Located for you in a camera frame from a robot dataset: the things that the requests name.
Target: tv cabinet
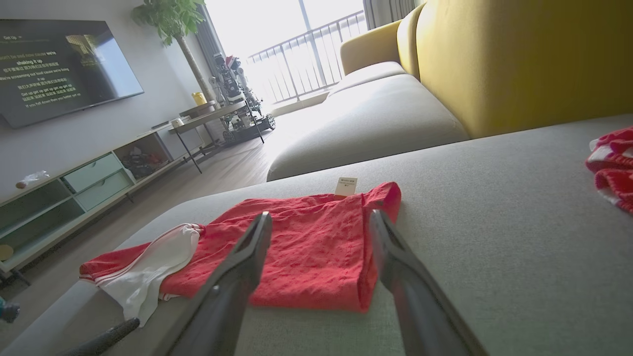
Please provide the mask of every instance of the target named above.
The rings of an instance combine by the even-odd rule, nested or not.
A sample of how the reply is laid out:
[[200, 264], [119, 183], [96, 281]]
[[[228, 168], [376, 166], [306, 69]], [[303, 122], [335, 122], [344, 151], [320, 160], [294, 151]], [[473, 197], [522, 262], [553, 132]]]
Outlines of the tv cabinet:
[[[166, 146], [161, 138], [170, 127], [145, 132], [128, 144], [56, 177], [28, 186], [0, 203], [0, 245], [9, 245], [13, 249], [12, 256], [0, 261], [0, 279], [6, 282], [5, 274], [11, 273], [29, 284], [19, 271], [21, 266], [115, 203], [126, 198], [133, 201], [134, 191], [184, 163], [184, 157], [173, 156], [171, 145]], [[199, 148], [202, 145], [197, 133], [187, 139], [193, 146]], [[122, 163], [133, 147], [152, 153], [163, 163], [152, 174], [135, 178]]]

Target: clothing tag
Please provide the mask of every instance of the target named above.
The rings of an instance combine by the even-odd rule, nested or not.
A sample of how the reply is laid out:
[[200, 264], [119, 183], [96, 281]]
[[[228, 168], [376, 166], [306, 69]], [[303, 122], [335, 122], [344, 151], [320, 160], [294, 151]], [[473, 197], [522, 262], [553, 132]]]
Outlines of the clothing tag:
[[336, 186], [335, 195], [350, 196], [356, 192], [356, 182], [358, 178], [341, 177]]

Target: potted plant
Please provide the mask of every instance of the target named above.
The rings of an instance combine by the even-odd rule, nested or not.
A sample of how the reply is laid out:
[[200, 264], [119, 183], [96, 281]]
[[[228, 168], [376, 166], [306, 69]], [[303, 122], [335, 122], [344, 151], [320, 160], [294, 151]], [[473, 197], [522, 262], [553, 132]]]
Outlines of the potted plant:
[[200, 72], [185, 36], [190, 32], [197, 32], [197, 25], [204, 21], [202, 15], [196, 11], [196, 5], [204, 5], [204, 0], [144, 0], [144, 4], [132, 9], [132, 19], [139, 24], [147, 24], [156, 27], [158, 36], [163, 39], [166, 46], [172, 44], [175, 39], [187, 58], [187, 62], [194, 72], [194, 76], [207, 101], [216, 101], [216, 109], [219, 108], [215, 93], [209, 90], [206, 81]]

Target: yellow container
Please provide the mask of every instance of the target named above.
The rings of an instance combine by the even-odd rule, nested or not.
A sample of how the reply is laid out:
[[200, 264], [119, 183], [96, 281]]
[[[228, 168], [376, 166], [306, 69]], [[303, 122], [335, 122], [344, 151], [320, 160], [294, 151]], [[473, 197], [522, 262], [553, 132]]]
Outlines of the yellow container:
[[191, 96], [194, 97], [194, 100], [196, 101], [196, 104], [198, 106], [206, 104], [206, 98], [204, 97], [204, 95], [202, 95], [201, 92], [195, 92], [191, 94]]

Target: mint green drawer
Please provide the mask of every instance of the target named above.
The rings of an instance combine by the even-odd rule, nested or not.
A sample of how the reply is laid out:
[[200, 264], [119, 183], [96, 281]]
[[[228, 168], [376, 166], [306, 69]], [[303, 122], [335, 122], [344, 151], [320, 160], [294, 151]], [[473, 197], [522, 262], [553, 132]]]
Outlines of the mint green drawer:
[[79, 193], [121, 168], [121, 163], [119, 163], [116, 156], [110, 153], [95, 162], [88, 163], [78, 170], [66, 174], [63, 179], [75, 193]]
[[131, 185], [125, 172], [119, 171], [79, 193], [77, 200], [86, 210], [90, 210]]

